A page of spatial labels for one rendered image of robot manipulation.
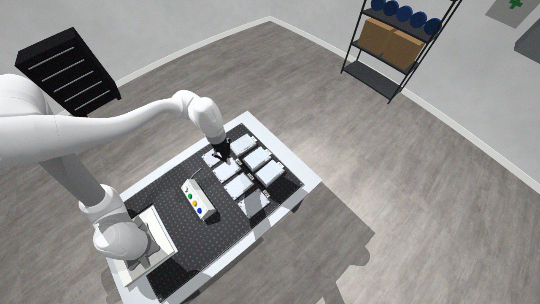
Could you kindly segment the white button panel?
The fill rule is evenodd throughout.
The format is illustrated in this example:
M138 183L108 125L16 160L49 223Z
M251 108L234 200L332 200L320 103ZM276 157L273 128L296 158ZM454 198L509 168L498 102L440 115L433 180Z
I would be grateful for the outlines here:
M201 168L197 172L200 170ZM192 179L197 172L195 172L190 179L185 181L181 189L183 189L184 194L188 198L191 206L193 206L200 219L205 220L205 218L207 219L214 212L216 212L216 209L211 204L203 190L199 187L197 181Z

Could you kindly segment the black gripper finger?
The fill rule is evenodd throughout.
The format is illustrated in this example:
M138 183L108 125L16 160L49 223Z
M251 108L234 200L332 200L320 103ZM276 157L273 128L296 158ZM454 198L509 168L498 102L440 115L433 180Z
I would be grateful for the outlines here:
M231 139L229 139L228 137L226 137L227 139L227 144L224 146L224 154L226 155L226 157L228 158L228 161L229 163L231 164L231 161L230 161L230 155L231 154Z
M223 148L220 148L220 150L221 150L221 152L220 152L221 157L218 156L216 150L215 150L214 153L211 154L211 155L212 155L213 157L215 157L215 158L220 159L221 161L225 162L226 164L228 164L228 165L230 166L231 164L229 163L228 158L227 158L226 155L224 154Z

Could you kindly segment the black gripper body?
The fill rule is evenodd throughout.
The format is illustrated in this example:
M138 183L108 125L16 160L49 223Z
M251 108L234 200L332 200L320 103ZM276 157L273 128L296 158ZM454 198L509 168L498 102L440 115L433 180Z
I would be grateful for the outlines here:
M216 152L221 152L220 148L223 148L224 150L224 146L227 144L227 139L225 138L223 142L221 142L221 144L211 144L211 146L213 147L213 150Z

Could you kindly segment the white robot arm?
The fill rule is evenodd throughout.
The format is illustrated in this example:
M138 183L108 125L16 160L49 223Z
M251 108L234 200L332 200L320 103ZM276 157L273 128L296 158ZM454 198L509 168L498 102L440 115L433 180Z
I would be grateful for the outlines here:
M140 263L147 267L161 248L148 224L137 227L119 193L100 185L74 152L127 136L165 113L190 119L210 144L226 138L218 106L188 90L124 115L95 119L54 115L38 85L19 75L0 75L0 167L38 162L79 200L96 229L93 244L101 255L127 261L130 271Z

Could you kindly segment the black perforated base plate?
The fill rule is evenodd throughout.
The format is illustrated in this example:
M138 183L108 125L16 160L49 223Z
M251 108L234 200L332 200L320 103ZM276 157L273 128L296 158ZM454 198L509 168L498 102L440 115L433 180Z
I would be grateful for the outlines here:
M304 185L243 123L226 132L226 137L230 138L232 143L246 133L250 137L255 137L256 146L240 157L237 157L231 150L231 154L228 156L234 160L238 158L242 164L237 164L242 169L224 183L221 183L213 172L214 168L224 162L219 161L210 168L201 157L213 149L211 144L208 144L124 201L131 219L149 206L154 205L178 250L146 275L160 303L237 243ZM255 173L270 161L255 172L252 172L242 161L244 157L259 147L269 150L271 152L270 161L280 162L285 171L267 188L255 177ZM197 172L200 168L201 170ZM195 172L197 173L192 179L197 181L216 209L216 212L205 220L200 219L181 189L184 182L190 179ZM224 186L242 172L247 176L250 173L254 177L253 180L250 179L254 185L234 200L224 189ZM248 176L248 178L250 177ZM263 194L264 190L268 192L270 197L264 195L270 203L248 219L238 203L258 188Z

